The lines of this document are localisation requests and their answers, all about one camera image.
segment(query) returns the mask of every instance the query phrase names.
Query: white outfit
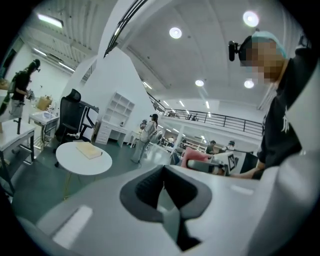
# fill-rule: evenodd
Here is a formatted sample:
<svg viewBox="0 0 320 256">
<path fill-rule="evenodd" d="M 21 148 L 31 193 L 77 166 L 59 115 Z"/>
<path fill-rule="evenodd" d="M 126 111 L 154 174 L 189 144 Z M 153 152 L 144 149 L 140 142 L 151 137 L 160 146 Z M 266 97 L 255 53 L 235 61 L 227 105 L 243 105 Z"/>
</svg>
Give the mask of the white outfit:
<svg viewBox="0 0 320 256">
<path fill-rule="evenodd" d="M 222 150 L 226 151 L 226 150 L 235 150 L 235 147 L 232 145 L 228 145 L 222 148 Z"/>
<path fill-rule="evenodd" d="M 147 145 L 149 144 L 150 137 L 157 131 L 157 124 L 155 121 L 150 121 L 144 127 L 140 134 L 140 139 L 136 143 L 135 152 L 131 160 L 135 163 L 139 163 L 142 158 Z"/>
</svg>

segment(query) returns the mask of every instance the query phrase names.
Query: white ceiling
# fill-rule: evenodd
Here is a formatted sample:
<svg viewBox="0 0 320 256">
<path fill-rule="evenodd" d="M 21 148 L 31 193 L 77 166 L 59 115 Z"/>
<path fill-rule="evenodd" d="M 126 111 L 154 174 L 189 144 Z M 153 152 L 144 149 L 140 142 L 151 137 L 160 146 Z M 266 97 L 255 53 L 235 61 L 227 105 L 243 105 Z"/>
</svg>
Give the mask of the white ceiling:
<svg viewBox="0 0 320 256">
<path fill-rule="evenodd" d="M 125 51 L 140 77 L 152 87 L 147 91 L 157 99 L 214 99 L 257 106 L 267 87 L 245 88 L 251 75 L 237 58 L 229 61 L 228 55 L 230 40 L 242 43 L 255 31 L 243 22 L 247 10 L 257 13 L 257 27 L 275 34 L 291 55 L 298 44 L 299 27 L 272 0 L 173 1 L 144 25 L 139 24 Z M 172 27 L 182 30 L 181 38 L 170 37 Z M 120 35 L 120 42 L 128 30 Z M 198 79 L 205 82 L 203 87 L 195 86 Z"/>
<path fill-rule="evenodd" d="M 61 59 L 65 65 L 75 70 L 86 57 L 97 54 L 103 30 L 116 2 L 117 0 L 43 1 L 33 10 L 19 35 L 32 48 L 46 53 L 48 62 L 56 65 Z M 41 21 L 37 14 L 59 19 L 63 22 L 63 27 Z"/>
<path fill-rule="evenodd" d="M 34 9 L 19 34 L 32 48 L 57 57 L 47 57 L 53 65 L 61 59 L 75 69 L 98 52 L 116 2 L 47 0 Z M 189 109 L 198 111 L 206 111 L 206 100 L 258 106 L 267 87 L 256 84 L 246 89 L 243 84 L 250 74 L 237 58 L 228 60 L 228 41 L 241 43 L 254 32 L 242 20 L 247 10 L 259 16 L 260 30 L 274 33 L 287 51 L 293 52 L 299 27 L 272 0 L 150 0 L 120 34 L 120 46 L 140 77 L 151 85 L 152 89 L 146 90 L 157 99 L 172 100 L 171 107 L 179 100 L 191 99 L 198 100 L 191 108 L 199 107 Z M 40 21 L 37 13 L 62 20 L 63 28 Z M 182 30 L 180 39 L 169 36 L 172 27 Z M 204 80 L 203 87 L 195 86 L 198 79 Z"/>
</svg>

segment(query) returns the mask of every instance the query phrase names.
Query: white printed logo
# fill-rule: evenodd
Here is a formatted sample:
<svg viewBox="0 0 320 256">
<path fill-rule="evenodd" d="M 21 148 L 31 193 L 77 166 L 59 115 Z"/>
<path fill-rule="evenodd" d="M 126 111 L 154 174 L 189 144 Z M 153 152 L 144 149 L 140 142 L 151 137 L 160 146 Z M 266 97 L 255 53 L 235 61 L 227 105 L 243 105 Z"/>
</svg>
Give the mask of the white printed logo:
<svg viewBox="0 0 320 256">
<path fill-rule="evenodd" d="M 289 121 L 287 118 L 287 106 L 285 106 L 284 116 L 282 119 L 283 119 L 283 128 L 281 132 L 287 133 L 287 131 L 289 131 Z"/>
</svg>

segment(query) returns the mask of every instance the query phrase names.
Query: cardboard box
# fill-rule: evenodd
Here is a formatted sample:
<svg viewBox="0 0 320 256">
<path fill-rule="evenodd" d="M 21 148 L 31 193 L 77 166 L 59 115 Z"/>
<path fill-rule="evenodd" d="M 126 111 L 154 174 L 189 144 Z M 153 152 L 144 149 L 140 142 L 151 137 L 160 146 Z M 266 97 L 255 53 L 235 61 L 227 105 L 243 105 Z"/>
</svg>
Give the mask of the cardboard box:
<svg viewBox="0 0 320 256">
<path fill-rule="evenodd" d="M 51 103 L 52 103 L 52 99 L 50 99 L 49 96 L 40 97 L 37 108 L 42 111 L 45 111 Z"/>
</svg>

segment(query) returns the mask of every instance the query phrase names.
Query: white shelf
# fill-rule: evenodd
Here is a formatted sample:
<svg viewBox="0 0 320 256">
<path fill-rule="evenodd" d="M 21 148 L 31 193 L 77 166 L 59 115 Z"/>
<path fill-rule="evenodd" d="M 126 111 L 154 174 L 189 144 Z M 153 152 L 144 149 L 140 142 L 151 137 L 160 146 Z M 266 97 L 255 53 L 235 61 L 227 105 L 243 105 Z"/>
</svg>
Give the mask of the white shelf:
<svg viewBox="0 0 320 256">
<path fill-rule="evenodd" d="M 125 126 L 134 107 L 135 104 L 133 102 L 116 92 L 105 111 L 104 118 L 116 126 L 120 125 L 121 123 L 123 123 L 123 126 Z"/>
</svg>

